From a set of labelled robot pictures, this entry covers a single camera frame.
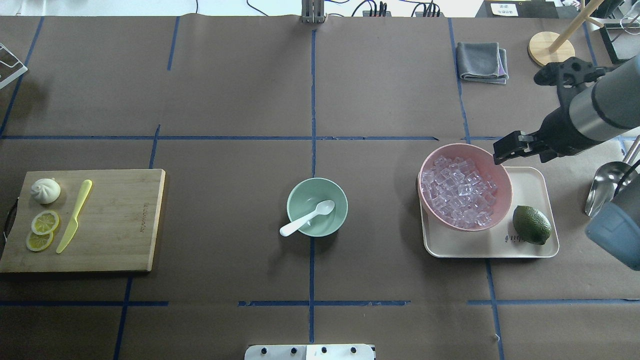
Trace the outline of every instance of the plastic spoon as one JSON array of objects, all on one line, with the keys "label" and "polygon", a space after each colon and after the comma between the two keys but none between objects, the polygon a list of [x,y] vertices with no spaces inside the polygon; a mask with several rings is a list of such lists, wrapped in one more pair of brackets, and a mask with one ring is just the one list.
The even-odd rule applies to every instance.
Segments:
[{"label": "plastic spoon", "polygon": [[318,215],[329,215],[329,213],[331,213],[333,211],[333,208],[335,207],[335,203],[333,202],[333,200],[325,200],[322,201],[320,203],[318,203],[318,205],[316,205],[316,209],[311,211],[309,214],[297,219],[297,220],[293,220],[292,222],[288,223],[287,225],[284,225],[283,227],[280,228],[280,235],[282,236],[289,236],[293,233],[295,233],[299,228],[302,227],[302,225],[304,225],[305,223],[307,223],[309,220],[313,219],[314,217],[318,216]]}]

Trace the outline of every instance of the yellow knife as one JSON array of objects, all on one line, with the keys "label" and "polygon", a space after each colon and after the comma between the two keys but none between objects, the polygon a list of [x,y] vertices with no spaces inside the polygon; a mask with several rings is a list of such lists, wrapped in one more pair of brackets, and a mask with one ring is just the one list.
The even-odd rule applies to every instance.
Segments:
[{"label": "yellow knife", "polygon": [[93,186],[93,182],[89,179],[83,181],[80,185],[80,191],[78,192],[78,199],[76,200],[74,212],[71,213],[71,219],[69,220],[65,234],[62,235],[60,245],[58,245],[58,248],[56,249],[58,254],[65,250],[67,245],[71,242],[71,239],[76,234],[76,230],[78,230],[78,214],[80,213],[80,209],[82,209],[82,205],[84,204],[87,195],[89,195],[89,191],[91,191],[91,186]]}]

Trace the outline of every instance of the metal scoop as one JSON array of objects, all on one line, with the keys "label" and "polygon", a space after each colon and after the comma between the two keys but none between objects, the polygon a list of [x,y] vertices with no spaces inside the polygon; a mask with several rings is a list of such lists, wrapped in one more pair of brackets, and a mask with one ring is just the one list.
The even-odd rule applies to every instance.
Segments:
[{"label": "metal scoop", "polygon": [[[594,217],[600,211],[600,208],[607,202],[613,199],[613,195],[616,192],[620,179],[625,175],[625,172],[631,168],[631,163],[636,158],[638,151],[640,151],[640,135],[636,138],[633,145],[625,155],[622,161],[612,161],[602,165],[597,171],[587,196],[587,203],[584,207],[584,213],[589,217]],[[628,185],[638,173],[633,171],[627,180],[620,186],[621,189]]]}]

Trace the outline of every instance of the gray towel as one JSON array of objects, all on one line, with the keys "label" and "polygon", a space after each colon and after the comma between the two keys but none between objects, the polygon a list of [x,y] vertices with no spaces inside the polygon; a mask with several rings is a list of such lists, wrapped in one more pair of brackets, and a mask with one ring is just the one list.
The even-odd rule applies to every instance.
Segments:
[{"label": "gray towel", "polygon": [[459,42],[456,58],[461,79],[503,85],[509,79],[507,51],[500,49],[497,42]]}]

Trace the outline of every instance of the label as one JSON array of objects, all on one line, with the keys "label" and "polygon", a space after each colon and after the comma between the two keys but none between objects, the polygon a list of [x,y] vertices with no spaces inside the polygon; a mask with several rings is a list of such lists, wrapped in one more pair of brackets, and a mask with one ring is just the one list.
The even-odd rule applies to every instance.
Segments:
[{"label": "label", "polygon": [[499,16],[518,16],[516,4],[491,4],[491,12]]}]

